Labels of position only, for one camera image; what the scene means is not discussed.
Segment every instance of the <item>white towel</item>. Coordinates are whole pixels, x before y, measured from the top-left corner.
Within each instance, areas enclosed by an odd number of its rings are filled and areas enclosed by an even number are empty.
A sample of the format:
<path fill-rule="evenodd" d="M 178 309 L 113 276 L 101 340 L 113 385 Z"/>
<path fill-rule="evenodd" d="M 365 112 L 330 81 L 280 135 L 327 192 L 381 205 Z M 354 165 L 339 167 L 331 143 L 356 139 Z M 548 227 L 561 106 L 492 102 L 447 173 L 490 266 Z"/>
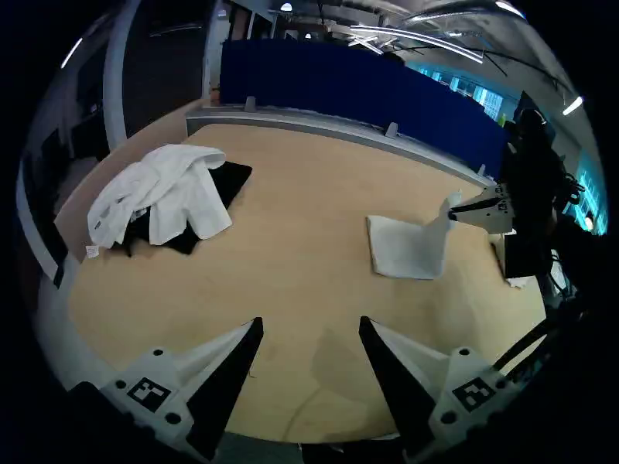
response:
<path fill-rule="evenodd" d="M 449 195 L 436 219 L 426 226 L 368 216 L 374 271 L 395 278 L 440 277 L 445 266 L 447 232 L 453 228 L 447 212 L 460 201 L 460 192 Z"/>
<path fill-rule="evenodd" d="M 181 235 L 187 221 L 201 239 L 232 225 L 208 169 L 224 164 L 216 148 L 165 145 L 128 166 L 101 191 L 88 212 L 94 244 L 121 244 L 132 214 L 151 207 L 149 239 L 161 245 Z"/>

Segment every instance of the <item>wall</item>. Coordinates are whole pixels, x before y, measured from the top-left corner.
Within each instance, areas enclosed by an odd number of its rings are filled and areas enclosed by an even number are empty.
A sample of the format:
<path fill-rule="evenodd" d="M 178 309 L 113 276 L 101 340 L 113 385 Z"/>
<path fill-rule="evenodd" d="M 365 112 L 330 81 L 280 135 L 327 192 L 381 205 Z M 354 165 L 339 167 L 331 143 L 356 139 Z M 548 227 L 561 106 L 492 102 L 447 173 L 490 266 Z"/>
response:
<path fill-rule="evenodd" d="M 282 58 L 290 73 L 281 72 Z M 381 92 L 368 82 L 389 82 Z M 226 42 L 221 102 L 292 107 L 340 116 L 398 131 L 497 176 L 507 134 L 470 98 L 359 49 L 310 40 Z"/>
<path fill-rule="evenodd" d="M 35 162 L 41 156 L 41 144 L 55 129 L 59 129 L 62 143 L 69 145 L 73 155 L 70 131 L 82 119 L 76 102 L 77 75 L 88 59 L 105 45 L 108 37 L 109 29 L 102 25 L 94 35 L 84 38 L 64 69 L 60 69 L 58 63 L 58 73 L 41 99 L 26 140 L 26 150 L 32 153 Z"/>
<path fill-rule="evenodd" d="M 559 86 L 559 91 L 555 90 L 548 78 L 537 70 L 512 60 L 493 56 L 492 59 L 507 74 L 505 76 L 489 60 L 485 60 L 483 64 L 478 64 L 444 49 L 422 49 L 420 51 L 424 53 L 423 56 L 412 52 L 401 52 L 400 54 L 405 60 L 417 64 L 449 67 L 462 70 L 463 73 L 472 76 L 479 76 L 481 80 L 487 82 L 488 88 L 502 89 L 507 92 L 506 94 L 519 96 L 520 92 L 525 90 L 549 116 L 550 122 L 559 137 L 559 140 L 553 144 L 553 148 L 557 147 L 556 151 L 559 155 L 566 157 L 566 168 L 569 166 L 569 169 L 574 169 L 573 171 L 570 170 L 572 174 L 576 172 L 575 169 L 578 166 L 579 153 L 582 148 L 599 162 L 597 143 L 584 110 L 579 108 L 569 116 L 563 116 L 563 109 L 571 103 L 574 96 L 572 94 L 566 95 L 567 102 L 564 103 L 562 87 Z"/>

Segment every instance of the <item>blue panel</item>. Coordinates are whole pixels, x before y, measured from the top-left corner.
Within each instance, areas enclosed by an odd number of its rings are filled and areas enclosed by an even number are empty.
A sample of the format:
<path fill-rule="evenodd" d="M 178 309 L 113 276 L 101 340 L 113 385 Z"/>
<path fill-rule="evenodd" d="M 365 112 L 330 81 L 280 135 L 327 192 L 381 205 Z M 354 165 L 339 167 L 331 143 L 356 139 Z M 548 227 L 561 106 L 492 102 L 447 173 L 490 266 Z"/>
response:
<path fill-rule="evenodd" d="M 498 177 L 507 134 L 483 107 L 365 50 L 295 40 L 224 43 L 221 102 L 273 105 L 387 127 Z"/>

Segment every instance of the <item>curved light fixture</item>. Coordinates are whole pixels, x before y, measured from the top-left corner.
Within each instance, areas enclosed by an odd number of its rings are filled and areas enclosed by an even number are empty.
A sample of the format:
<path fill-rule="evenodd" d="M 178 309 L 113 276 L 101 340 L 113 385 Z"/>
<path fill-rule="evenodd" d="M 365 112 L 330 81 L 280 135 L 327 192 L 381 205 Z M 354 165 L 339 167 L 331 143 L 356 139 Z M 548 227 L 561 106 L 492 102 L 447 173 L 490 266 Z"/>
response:
<path fill-rule="evenodd" d="M 523 15 L 522 13 L 520 13 L 517 9 L 515 9 L 513 6 L 511 6 L 509 3 L 505 3 L 505 2 L 495 2 L 494 3 L 497 7 L 504 9 L 506 11 L 512 12 L 515 15 L 520 16 L 523 19 L 525 18 L 525 15 Z"/>
<path fill-rule="evenodd" d="M 405 37 L 406 39 L 418 40 L 419 42 L 429 43 L 431 45 L 436 45 L 440 48 L 447 49 L 454 53 L 458 53 L 459 55 L 465 56 L 469 60 L 473 60 L 476 63 L 482 64 L 484 62 L 483 55 L 480 55 L 479 53 L 471 52 L 470 50 L 465 49 L 462 46 L 456 45 L 455 43 L 449 43 L 446 40 L 441 40 L 436 37 L 427 36 L 425 34 L 419 34 L 417 32 L 377 26 L 351 26 L 351 29 L 360 32 L 378 32 L 381 34 L 389 34 L 391 36 Z"/>
<path fill-rule="evenodd" d="M 563 116 L 567 116 L 569 113 L 577 109 L 581 104 L 583 104 L 583 98 L 578 97 L 576 100 L 572 102 L 572 104 L 563 110 Z"/>
<path fill-rule="evenodd" d="M 63 63 L 60 65 L 60 69 L 63 69 L 66 65 L 67 62 L 69 61 L 69 59 L 71 58 L 71 56 L 75 53 L 75 49 L 82 43 L 82 38 L 80 37 L 80 39 L 77 41 L 77 43 L 75 45 L 73 45 L 73 48 L 71 49 L 71 51 L 69 52 L 69 54 L 67 55 L 67 58 L 64 59 Z"/>

